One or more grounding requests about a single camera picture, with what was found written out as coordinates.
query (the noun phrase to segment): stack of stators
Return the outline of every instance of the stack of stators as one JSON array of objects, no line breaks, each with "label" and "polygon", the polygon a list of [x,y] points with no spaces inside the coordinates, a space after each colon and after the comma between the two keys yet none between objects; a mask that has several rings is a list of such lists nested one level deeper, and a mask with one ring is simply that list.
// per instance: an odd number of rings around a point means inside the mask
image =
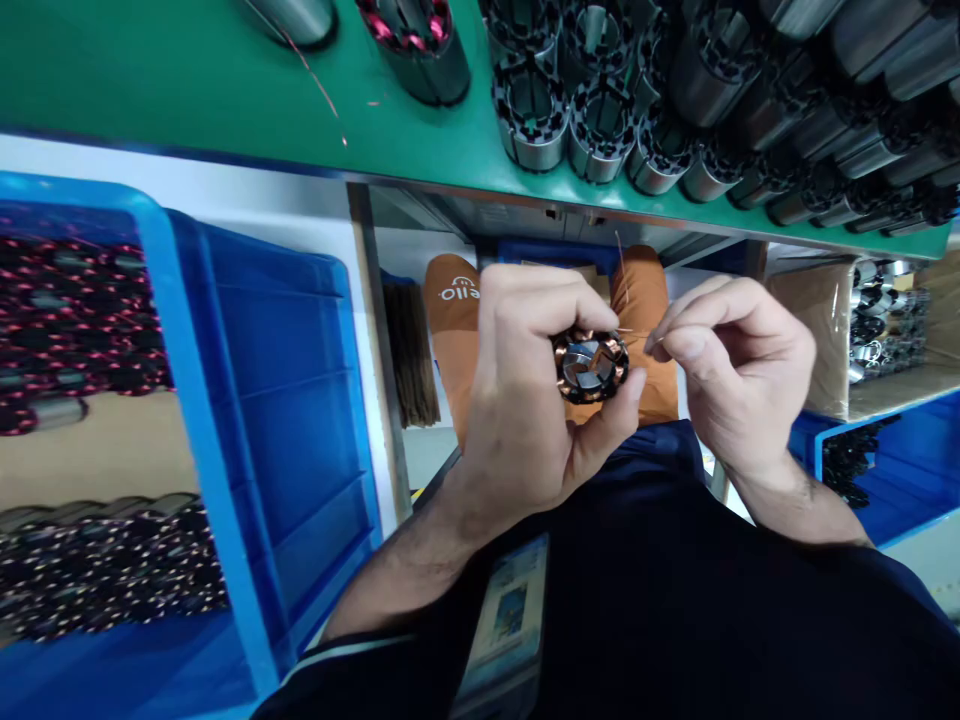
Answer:
[{"label": "stack of stators", "polygon": [[729,193],[784,226],[897,236],[956,215],[956,0],[481,7],[500,136],[523,170],[566,155],[594,185]]},{"label": "stack of stators", "polygon": [[823,484],[854,510],[870,504],[870,496],[854,481],[870,469],[872,455],[880,448],[877,435],[899,419],[893,415],[823,441]]},{"label": "stack of stators", "polygon": [[173,380],[139,247],[0,237],[0,435],[158,388]]},{"label": "stack of stators", "polygon": [[0,513],[0,627],[46,642],[228,607],[196,495]]},{"label": "stack of stators", "polygon": [[895,278],[909,275],[901,260],[862,260],[854,268],[850,297],[851,384],[918,367],[927,345],[930,292],[894,289]]}]

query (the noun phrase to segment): id badge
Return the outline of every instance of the id badge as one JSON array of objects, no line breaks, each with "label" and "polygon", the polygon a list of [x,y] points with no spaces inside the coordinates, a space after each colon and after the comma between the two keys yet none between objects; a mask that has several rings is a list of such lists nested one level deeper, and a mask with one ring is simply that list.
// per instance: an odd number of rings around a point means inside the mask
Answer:
[{"label": "id badge", "polygon": [[493,565],[451,719],[525,718],[540,684],[549,538],[540,535]]}]

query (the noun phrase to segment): hand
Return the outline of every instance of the hand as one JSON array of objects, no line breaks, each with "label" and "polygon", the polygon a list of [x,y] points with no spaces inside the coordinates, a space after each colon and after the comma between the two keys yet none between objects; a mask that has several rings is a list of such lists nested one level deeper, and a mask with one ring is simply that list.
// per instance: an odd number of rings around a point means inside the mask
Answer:
[{"label": "hand", "polygon": [[637,429],[640,369],[587,423],[565,422],[550,337],[573,325],[617,327],[579,273],[517,265],[483,272],[466,447],[434,498],[471,545],[562,503]]},{"label": "hand", "polygon": [[784,477],[778,469],[816,346],[762,285],[707,280],[670,306],[644,352],[660,362],[674,358],[686,371],[693,427],[724,466],[768,486]]}]

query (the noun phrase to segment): blue storage box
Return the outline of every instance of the blue storage box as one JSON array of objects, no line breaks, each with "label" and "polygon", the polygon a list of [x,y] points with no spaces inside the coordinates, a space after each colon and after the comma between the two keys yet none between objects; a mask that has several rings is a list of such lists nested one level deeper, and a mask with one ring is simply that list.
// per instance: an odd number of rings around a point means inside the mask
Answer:
[{"label": "blue storage box", "polygon": [[12,173],[0,234],[143,246],[231,602],[4,648],[0,717],[249,716],[381,542],[345,268],[121,185]]},{"label": "blue storage box", "polygon": [[537,242],[536,240],[500,240],[497,244],[500,262],[541,263],[556,267],[580,267],[596,265],[600,275],[613,282],[613,275],[620,267],[620,249],[607,245],[586,243]]},{"label": "blue storage box", "polygon": [[[790,451],[822,481],[824,440],[894,414],[844,425],[802,413],[790,434]],[[960,508],[960,392],[900,415],[880,431],[875,464],[856,480],[870,496],[870,505],[855,512],[881,549]]]}]

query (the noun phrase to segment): copper wire coil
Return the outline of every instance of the copper wire coil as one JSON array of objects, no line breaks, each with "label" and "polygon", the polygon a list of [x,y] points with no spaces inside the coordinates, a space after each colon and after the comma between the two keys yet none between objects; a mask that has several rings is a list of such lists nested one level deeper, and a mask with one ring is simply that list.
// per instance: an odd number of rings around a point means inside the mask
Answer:
[{"label": "copper wire coil", "polygon": [[574,405],[611,398],[627,379],[630,355],[615,331],[570,328],[553,338],[557,388]]}]

